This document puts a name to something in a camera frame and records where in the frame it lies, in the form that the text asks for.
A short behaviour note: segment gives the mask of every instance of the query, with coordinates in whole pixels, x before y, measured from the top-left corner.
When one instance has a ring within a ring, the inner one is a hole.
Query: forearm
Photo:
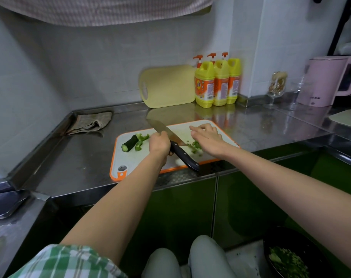
[[[118,265],[141,219],[161,167],[162,156],[149,154],[78,221],[61,244],[90,246]]]
[[[351,268],[350,194],[244,150],[224,159]]]

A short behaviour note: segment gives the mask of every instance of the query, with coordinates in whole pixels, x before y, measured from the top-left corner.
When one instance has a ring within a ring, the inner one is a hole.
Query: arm
[[[150,137],[150,154],[97,202],[61,244],[87,245],[119,265],[169,154],[166,132]]]
[[[351,195],[222,141],[210,124],[191,127],[203,150],[240,169],[301,227],[351,268]]]

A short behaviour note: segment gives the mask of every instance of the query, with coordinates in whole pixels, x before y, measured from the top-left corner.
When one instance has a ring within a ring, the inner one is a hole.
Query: floor
[[[256,241],[226,252],[227,260],[238,278],[271,278],[263,254],[263,241]],[[191,278],[188,265],[181,266],[182,278]]]

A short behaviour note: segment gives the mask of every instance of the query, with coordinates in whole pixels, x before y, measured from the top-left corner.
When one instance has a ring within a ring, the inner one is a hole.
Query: hand
[[[211,156],[224,159],[226,152],[231,150],[232,145],[222,140],[222,136],[218,134],[216,127],[212,127],[209,123],[202,124],[198,127],[190,126],[191,136],[201,145],[203,151]]]
[[[162,161],[162,167],[167,162],[167,156],[171,155],[170,151],[170,140],[167,132],[162,131],[161,134],[153,133],[149,140],[150,154],[159,156]]]

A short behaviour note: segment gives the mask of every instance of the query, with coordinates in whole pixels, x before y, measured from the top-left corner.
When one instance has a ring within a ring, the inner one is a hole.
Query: pink electric kettle
[[[300,92],[298,102],[314,107],[330,106],[336,96],[351,94],[351,56],[325,56],[309,60],[304,79],[311,89]]]

